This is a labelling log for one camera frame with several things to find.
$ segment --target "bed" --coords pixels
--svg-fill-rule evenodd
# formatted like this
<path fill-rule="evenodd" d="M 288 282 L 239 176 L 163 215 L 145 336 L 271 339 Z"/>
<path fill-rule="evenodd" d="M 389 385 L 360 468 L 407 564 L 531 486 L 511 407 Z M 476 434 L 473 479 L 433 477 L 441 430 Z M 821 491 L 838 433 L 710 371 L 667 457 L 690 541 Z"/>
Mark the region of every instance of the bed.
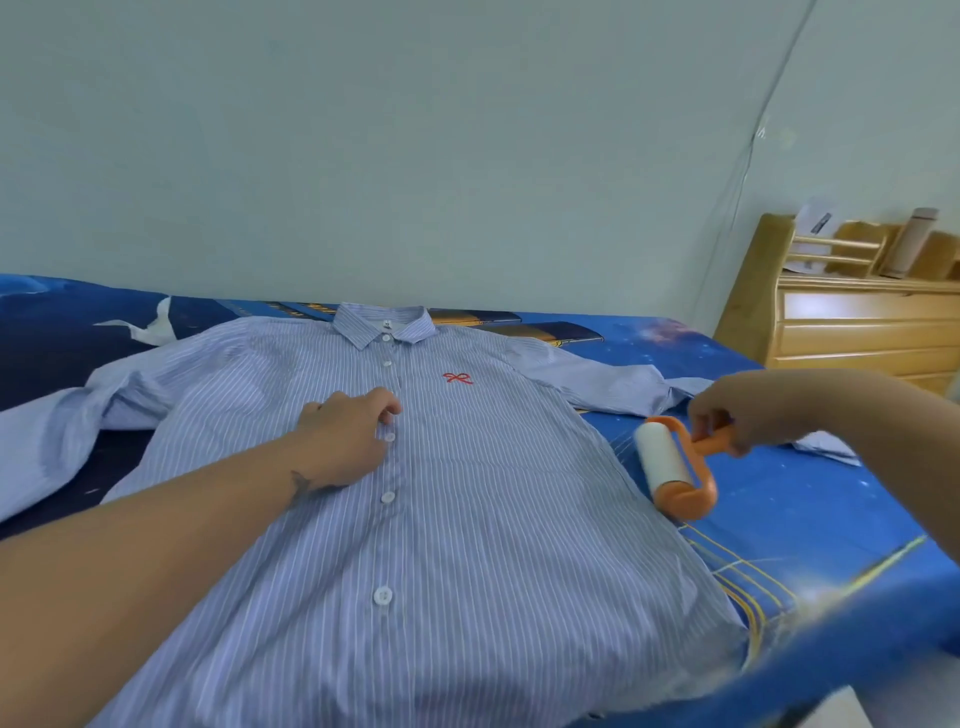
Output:
<path fill-rule="evenodd" d="M 82 386 L 96 367 L 149 349 L 133 340 L 126 328 L 93 325 L 120 319 L 146 327 L 163 298 L 158 293 L 73 280 L 0 276 L 0 409 L 64 387 Z M 329 320 L 335 309 L 330 303 L 174 297 L 170 322 L 178 338 L 183 338 L 238 316 Z M 747 357 L 667 319 L 449 309 L 432 310 L 431 315 L 437 323 L 536 336 L 610 364 L 654 364 L 667 377 L 717 378 L 757 367 Z M 644 489 L 632 444 L 638 419 L 598 412 L 585 412 L 583 417 L 612 443 Z M 0 523 L 0 538 L 99 503 L 137 464 L 150 436 L 149 432 L 101 433 L 78 476 L 56 494 Z M 811 670 L 803 662 L 806 658 L 789 654 L 794 642 L 790 638 L 804 613 L 798 607 L 826 591 L 841 589 L 850 596 L 862 590 L 883 599 L 896 587 L 921 585 L 938 608 L 929 615 L 924 639 L 939 642 L 960 633 L 960 617 L 942 614 L 960 592 L 952 581 L 955 566 L 865 469 L 788 448 L 758 449 L 742 460 L 719 455 L 710 465 L 720 489 L 718 505 L 705 520 L 678 527 L 750 627 L 750 661 L 776 653 L 777 645 L 787 645 L 786 662 L 793 672 L 765 676 L 773 681 L 768 692 L 781 691 L 784 701 L 794 703 L 824 694 L 831 681 L 847 681 L 841 672 L 828 675 L 829 670 Z M 868 605 L 864 614 L 875 615 L 876 609 Z M 830 629 L 843 634 L 842 627 Z M 893 632 L 888 641 L 899 647 L 916 640 L 910 630 Z M 856 645 L 851 643 L 850 649 L 855 651 Z M 809 673 L 802 684 L 797 683 L 798 668 Z M 700 724 L 697 716 L 703 710 L 726 711 L 724 715 L 736 721 L 737 716 L 758 715 L 770 699 L 766 694 L 753 704 L 742 690 L 728 693 L 691 701 L 698 704 L 692 707 L 667 705 L 643 714 L 610 716 L 606 722 L 692 726 Z"/>

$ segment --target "lint roller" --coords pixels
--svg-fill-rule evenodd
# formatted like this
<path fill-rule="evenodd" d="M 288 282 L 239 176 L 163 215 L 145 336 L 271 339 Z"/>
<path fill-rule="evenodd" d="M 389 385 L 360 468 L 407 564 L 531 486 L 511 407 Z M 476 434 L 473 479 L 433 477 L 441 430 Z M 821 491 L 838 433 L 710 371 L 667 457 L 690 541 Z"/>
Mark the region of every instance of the lint roller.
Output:
<path fill-rule="evenodd" d="M 699 488 L 674 442 L 674 434 L 686 454 L 686 461 L 696 473 Z M 634 440 L 650 495 L 661 512 L 678 521 L 696 521 L 710 512 L 717 502 L 717 485 L 704 457 L 717 452 L 732 454 L 732 425 L 693 442 L 677 418 L 649 417 L 636 429 Z"/>

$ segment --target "blue bedsheet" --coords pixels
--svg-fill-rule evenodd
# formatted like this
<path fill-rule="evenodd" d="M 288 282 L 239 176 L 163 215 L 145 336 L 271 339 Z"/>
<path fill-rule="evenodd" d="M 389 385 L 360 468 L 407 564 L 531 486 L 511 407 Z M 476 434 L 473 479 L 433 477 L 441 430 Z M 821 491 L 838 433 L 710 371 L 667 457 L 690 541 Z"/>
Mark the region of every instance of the blue bedsheet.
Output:
<path fill-rule="evenodd" d="M 122 319 L 145 327 L 161 298 L 71 280 L 0 276 L 0 409 L 82 386 L 96 367 L 148 349 L 126 328 L 93 324 Z M 175 297 L 170 318 L 183 338 L 238 315 L 328 319 L 333 308 Z M 544 338 L 568 342 L 564 345 L 581 356 L 655 364 L 667 377 L 717 378 L 756 367 L 666 319 L 454 313 L 475 319 L 470 324 L 515 326 L 518 319 L 540 326 Z M 631 438 L 638 420 L 603 413 L 584 417 L 645 488 Z M 78 476 L 0 523 L 0 538 L 100 502 L 136 465 L 150 436 L 102 433 Z M 742 460 L 718 455 L 710 465 L 720 501 L 707 519 L 680 528 L 751 626 L 751 656 L 765 668 L 710 698 L 612 717 L 608 724 L 739 727 L 834 686 L 869 679 L 907 653 L 960 633 L 955 566 L 866 470 L 786 448 L 758 449 Z M 851 593 L 846 606 L 800 630 L 798 605 L 838 588 Z"/>

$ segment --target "striped shirt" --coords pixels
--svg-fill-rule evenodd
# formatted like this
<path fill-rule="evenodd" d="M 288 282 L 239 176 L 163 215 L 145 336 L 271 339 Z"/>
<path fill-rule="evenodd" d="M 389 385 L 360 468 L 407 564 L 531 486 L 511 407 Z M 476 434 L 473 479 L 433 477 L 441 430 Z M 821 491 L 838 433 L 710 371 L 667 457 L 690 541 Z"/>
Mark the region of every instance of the striped shirt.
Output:
<path fill-rule="evenodd" d="M 556 726 L 738 666 L 726 596 L 574 409 L 650 415 L 684 383 L 419 307 L 238 319 L 0 414 L 0 518 L 100 428 L 156 428 L 112 500 L 377 386 L 403 404 L 383 465 L 275 521 L 94 726 Z"/>

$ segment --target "white button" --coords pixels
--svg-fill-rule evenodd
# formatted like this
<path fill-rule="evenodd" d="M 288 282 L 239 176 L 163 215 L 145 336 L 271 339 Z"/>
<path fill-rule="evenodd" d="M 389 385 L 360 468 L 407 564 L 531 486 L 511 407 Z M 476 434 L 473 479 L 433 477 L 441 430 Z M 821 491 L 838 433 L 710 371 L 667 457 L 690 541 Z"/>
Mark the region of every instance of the white button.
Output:
<path fill-rule="evenodd" d="M 381 607 L 385 607 L 394 600 L 394 590 L 390 587 L 380 587 L 373 592 L 373 601 Z"/>

